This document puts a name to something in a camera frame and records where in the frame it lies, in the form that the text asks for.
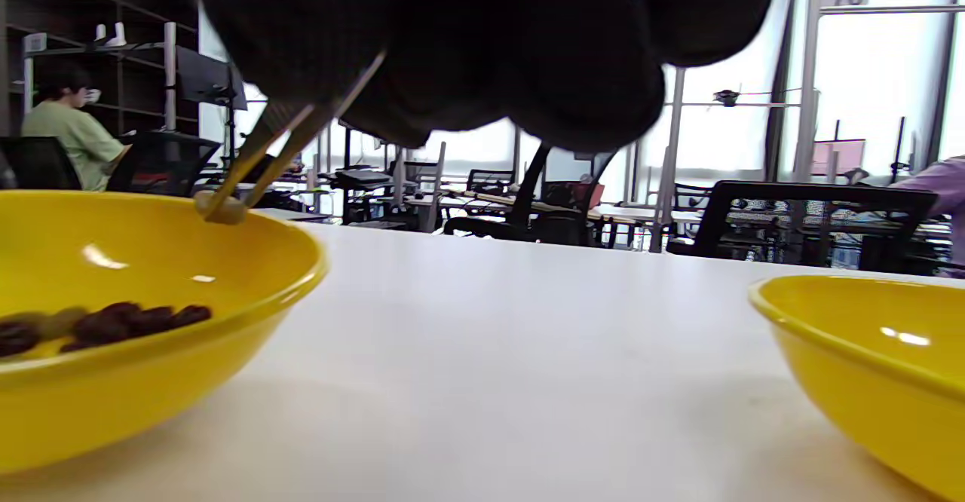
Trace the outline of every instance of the person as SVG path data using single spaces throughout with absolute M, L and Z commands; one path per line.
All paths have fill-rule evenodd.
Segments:
M 939 161 L 892 187 L 931 191 L 938 195 L 930 215 L 951 216 L 951 262 L 965 265 L 965 155 Z M 965 272 L 948 271 L 947 275 L 960 278 L 965 277 Z
M 37 105 L 23 120 L 23 137 L 56 137 L 87 191 L 103 191 L 107 179 L 127 154 L 127 145 L 112 137 L 87 112 L 90 76 L 73 63 L 39 67 Z

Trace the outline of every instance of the bookshelf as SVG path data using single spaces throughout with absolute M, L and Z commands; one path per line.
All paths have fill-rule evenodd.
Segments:
M 97 24 L 124 22 L 130 43 L 160 42 L 164 24 L 178 24 L 178 45 L 198 49 L 196 0 L 0 0 L 0 135 L 20 130 L 23 115 L 23 38 L 46 32 L 47 47 L 83 48 L 92 41 Z M 35 69 L 44 66 L 38 57 Z M 164 66 L 160 49 L 125 55 L 70 56 L 85 67 L 103 94 L 90 112 L 111 134 L 131 129 L 152 129 L 164 124 Z M 178 129 L 198 134 L 198 105 L 178 102 Z

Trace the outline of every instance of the black hair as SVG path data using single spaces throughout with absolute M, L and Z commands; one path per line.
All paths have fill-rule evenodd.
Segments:
M 38 63 L 37 96 L 40 100 L 60 100 L 63 98 L 63 90 L 77 93 L 83 87 L 90 87 L 90 76 L 76 63 L 69 61 Z

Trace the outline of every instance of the yellow bowl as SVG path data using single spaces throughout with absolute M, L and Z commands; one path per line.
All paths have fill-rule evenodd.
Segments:
M 838 429 L 965 501 L 965 289 L 830 276 L 751 289 L 797 381 Z
M 0 472 L 61 461 L 188 409 L 258 351 L 327 272 L 323 248 L 249 214 L 204 223 L 189 200 L 0 192 L 0 316 L 210 306 L 214 319 L 120 344 L 0 363 Z

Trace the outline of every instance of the table surface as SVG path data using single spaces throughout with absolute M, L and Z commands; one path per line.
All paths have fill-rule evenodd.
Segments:
M 304 228 L 332 272 L 247 368 L 0 500 L 933 500 L 823 419 L 747 304 L 831 271 Z

